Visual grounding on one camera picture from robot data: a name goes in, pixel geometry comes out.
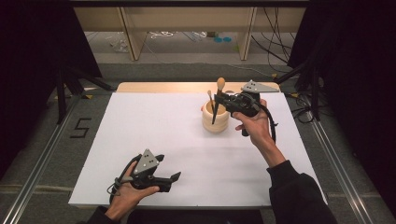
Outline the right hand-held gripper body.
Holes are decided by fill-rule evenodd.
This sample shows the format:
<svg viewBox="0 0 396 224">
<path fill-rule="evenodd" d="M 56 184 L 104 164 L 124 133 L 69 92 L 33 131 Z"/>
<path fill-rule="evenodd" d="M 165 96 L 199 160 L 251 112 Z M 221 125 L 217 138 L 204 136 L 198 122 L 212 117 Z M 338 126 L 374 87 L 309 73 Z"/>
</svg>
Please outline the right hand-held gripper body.
<svg viewBox="0 0 396 224">
<path fill-rule="evenodd" d="M 274 122 L 274 119 L 268 108 L 260 103 L 261 94 L 263 92 L 275 91 L 275 88 L 250 80 L 241 88 L 240 93 L 230 95 L 231 99 L 228 102 L 231 105 L 231 108 L 227 111 L 230 114 L 232 114 L 233 112 L 241 112 L 247 117 L 254 117 L 261 110 L 263 110 L 268 116 L 270 122 L 271 136 L 276 137 L 276 124 Z"/>
</svg>

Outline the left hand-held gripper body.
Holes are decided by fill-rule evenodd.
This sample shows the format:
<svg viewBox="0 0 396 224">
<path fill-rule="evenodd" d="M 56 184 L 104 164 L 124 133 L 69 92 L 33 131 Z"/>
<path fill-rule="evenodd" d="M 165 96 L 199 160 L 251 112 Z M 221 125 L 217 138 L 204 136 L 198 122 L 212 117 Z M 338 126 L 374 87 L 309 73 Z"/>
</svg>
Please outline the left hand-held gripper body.
<svg viewBox="0 0 396 224">
<path fill-rule="evenodd" d="M 157 186 L 160 192 L 169 192 L 173 183 L 173 177 L 155 177 L 154 173 L 160 162 L 163 161 L 164 155 L 153 155 L 149 149 L 143 154 L 137 156 L 137 164 L 132 170 L 128 182 L 135 189 L 146 189 Z"/>
</svg>

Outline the small makeup brush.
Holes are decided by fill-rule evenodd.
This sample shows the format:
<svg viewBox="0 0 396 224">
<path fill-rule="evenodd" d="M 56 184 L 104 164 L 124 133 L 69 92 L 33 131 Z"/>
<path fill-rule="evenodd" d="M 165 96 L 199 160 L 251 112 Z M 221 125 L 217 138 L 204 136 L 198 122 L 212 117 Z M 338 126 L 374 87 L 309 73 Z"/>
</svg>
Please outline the small makeup brush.
<svg viewBox="0 0 396 224">
<path fill-rule="evenodd" d="M 207 91 L 207 94 L 208 94 L 208 96 L 209 96 L 209 101 L 210 101 L 210 104 L 211 104 L 213 116 L 215 116 L 215 115 L 217 114 L 217 111 L 215 110 L 215 101 L 214 101 L 213 98 L 212 98 L 212 92 L 211 92 L 211 90 L 208 90 L 208 91 Z"/>
</svg>

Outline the wooden spoon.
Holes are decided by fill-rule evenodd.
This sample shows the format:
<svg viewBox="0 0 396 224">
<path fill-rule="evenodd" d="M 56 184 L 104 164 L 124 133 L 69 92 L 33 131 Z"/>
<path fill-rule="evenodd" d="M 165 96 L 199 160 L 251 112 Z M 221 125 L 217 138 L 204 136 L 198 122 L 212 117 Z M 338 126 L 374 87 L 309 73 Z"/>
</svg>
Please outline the wooden spoon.
<svg viewBox="0 0 396 224">
<path fill-rule="evenodd" d="M 225 79 L 223 77 L 219 77 L 217 80 L 217 88 L 218 89 L 217 89 L 217 93 L 215 94 L 215 96 L 222 95 L 222 90 L 223 90 L 224 86 L 225 86 Z M 219 111 L 219 103 L 215 102 L 214 109 L 213 109 L 212 123 L 215 123 L 218 111 Z"/>
</svg>

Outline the cream ringed brush holder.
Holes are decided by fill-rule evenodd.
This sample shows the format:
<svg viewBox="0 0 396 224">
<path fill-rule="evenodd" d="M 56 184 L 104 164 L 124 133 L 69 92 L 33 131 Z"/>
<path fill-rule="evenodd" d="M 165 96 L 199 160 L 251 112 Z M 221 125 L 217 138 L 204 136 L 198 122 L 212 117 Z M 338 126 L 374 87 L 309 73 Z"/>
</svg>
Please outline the cream ringed brush holder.
<svg viewBox="0 0 396 224">
<path fill-rule="evenodd" d="M 202 106 L 202 123 L 204 128 L 211 133 L 221 133 L 225 131 L 229 124 L 229 117 L 230 113 L 226 108 L 223 105 L 219 105 L 215 122 L 212 122 L 213 110 L 211 103 L 207 101 Z"/>
</svg>

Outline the person's right hand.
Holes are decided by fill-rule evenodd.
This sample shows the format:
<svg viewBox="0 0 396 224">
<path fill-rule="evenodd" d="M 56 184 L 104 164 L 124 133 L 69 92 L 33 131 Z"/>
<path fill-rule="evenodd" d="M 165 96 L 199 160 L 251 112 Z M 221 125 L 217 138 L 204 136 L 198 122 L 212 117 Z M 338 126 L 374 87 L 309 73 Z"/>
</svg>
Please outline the person's right hand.
<svg viewBox="0 0 396 224">
<path fill-rule="evenodd" d="M 268 116 L 263 110 L 254 117 L 247 117 L 241 112 L 233 112 L 232 117 L 241 121 L 241 124 L 235 129 L 237 131 L 246 130 L 252 144 L 258 149 L 267 150 L 275 144 L 270 135 Z"/>
</svg>

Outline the person's left hand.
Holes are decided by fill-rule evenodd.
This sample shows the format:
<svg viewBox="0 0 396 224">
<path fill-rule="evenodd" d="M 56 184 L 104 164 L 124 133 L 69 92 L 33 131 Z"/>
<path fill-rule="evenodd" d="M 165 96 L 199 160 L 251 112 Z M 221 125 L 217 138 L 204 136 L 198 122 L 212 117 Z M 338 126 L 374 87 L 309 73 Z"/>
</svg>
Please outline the person's left hand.
<svg viewBox="0 0 396 224">
<path fill-rule="evenodd" d="M 135 189 L 130 183 L 123 183 L 118 195 L 113 198 L 105 215 L 115 222 L 121 221 L 128 213 L 132 212 L 139 202 L 160 190 L 157 186 L 146 189 Z"/>
</svg>

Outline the black metal stand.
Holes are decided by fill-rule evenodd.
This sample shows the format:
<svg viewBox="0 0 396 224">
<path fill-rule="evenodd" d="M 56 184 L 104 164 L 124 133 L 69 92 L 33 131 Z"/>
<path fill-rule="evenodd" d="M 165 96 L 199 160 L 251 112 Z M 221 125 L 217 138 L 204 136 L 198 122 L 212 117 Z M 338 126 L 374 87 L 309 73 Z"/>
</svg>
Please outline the black metal stand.
<svg viewBox="0 0 396 224">
<path fill-rule="evenodd" d="M 305 60 L 302 64 L 289 71 L 286 75 L 283 75 L 281 78 L 276 78 L 275 83 L 280 85 L 296 75 L 299 77 L 294 88 L 297 91 L 306 91 L 308 88 L 311 89 L 311 111 L 313 118 L 320 121 L 318 112 L 319 75 L 315 59 Z"/>
<path fill-rule="evenodd" d="M 114 91 L 115 88 L 106 84 L 104 81 L 97 77 L 92 77 L 77 68 L 64 66 L 58 72 L 56 78 L 56 90 L 58 95 L 58 124 L 61 124 L 66 116 L 66 101 L 64 88 L 70 90 L 73 95 L 80 96 L 84 92 L 82 84 L 79 82 L 81 79 L 88 80 L 92 84 L 106 90 Z"/>
</svg>

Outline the beige shelf unit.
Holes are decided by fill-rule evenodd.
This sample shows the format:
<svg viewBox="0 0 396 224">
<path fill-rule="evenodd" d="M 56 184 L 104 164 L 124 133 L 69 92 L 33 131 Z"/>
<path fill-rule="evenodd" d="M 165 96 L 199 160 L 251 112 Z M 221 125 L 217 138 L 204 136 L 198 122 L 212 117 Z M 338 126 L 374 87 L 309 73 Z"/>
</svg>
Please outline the beige shelf unit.
<svg viewBox="0 0 396 224">
<path fill-rule="evenodd" d="M 303 7 L 75 7 L 86 32 L 123 32 L 133 61 L 139 59 L 149 31 L 236 32 L 241 60 L 248 58 L 250 35 L 296 33 Z"/>
</svg>

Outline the clear plastic bag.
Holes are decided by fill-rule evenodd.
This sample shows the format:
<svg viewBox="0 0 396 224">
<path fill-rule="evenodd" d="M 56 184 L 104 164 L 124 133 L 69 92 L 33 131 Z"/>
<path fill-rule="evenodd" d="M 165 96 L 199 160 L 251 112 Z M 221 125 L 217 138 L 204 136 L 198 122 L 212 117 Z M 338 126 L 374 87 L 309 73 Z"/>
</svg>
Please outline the clear plastic bag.
<svg viewBox="0 0 396 224">
<path fill-rule="evenodd" d="M 128 45 L 124 39 L 109 38 L 108 43 L 116 52 L 127 52 Z"/>
</svg>

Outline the black curtain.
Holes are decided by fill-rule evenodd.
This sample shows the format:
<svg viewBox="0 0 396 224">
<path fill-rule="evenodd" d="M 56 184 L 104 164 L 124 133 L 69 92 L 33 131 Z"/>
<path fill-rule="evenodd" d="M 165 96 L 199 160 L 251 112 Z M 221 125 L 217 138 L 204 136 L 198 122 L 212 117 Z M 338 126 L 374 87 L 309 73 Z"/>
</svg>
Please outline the black curtain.
<svg viewBox="0 0 396 224">
<path fill-rule="evenodd" d="M 0 0 L 0 178 L 27 143 L 66 66 L 101 76 L 68 0 Z"/>
<path fill-rule="evenodd" d="M 366 174 L 396 217 L 396 0 L 309 0 L 289 66 L 322 35 L 324 89 Z"/>
</svg>

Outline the metal floor rail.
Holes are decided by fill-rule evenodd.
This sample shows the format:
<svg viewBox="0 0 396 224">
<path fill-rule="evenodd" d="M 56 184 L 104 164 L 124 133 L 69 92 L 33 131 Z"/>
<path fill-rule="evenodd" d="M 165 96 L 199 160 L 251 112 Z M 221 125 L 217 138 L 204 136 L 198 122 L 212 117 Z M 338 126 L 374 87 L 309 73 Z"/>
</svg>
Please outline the metal floor rail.
<svg viewBox="0 0 396 224">
<path fill-rule="evenodd" d="M 367 206 L 353 185 L 323 126 L 319 121 L 314 120 L 313 129 L 358 222 L 360 224 L 374 224 L 368 213 Z"/>
<path fill-rule="evenodd" d="M 64 117 L 58 121 L 51 133 L 49 141 L 42 150 L 40 156 L 38 157 L 35 166 L 32 168 L 28 175 L 28 178 L 24 184 L 18 190 L 17 197 L 15 198 L 13 204 L 9 207 L 7 215 L 1 221 L 1 224 L 18 224 L 27 204 L 29 203 L 37 183 L 39 182 L 41 176 L 43 175 L 48 163 L 64 133 L 65 126 L 67 125 L 76 105 L 80 100 L 80 96 L 72 96 L 70 103 L 66 108 Z"/>
</svg>

